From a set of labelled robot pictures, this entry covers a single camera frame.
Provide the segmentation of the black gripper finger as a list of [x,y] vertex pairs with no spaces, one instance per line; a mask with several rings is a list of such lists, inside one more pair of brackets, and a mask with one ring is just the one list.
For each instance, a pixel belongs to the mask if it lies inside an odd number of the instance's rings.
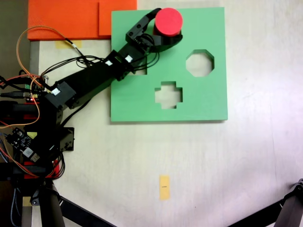
[[168,37],[161,35],[152,35],[154,44],[151,47],[151,52],[163,52],[177,45],[183,38],[182,34]]
[[148,14],[144,15],[142,19],[138,22],[139,28],[145,28],[148,24],[155,19],[156,15],[162,10],[162,8],[156,8],[150,11]]

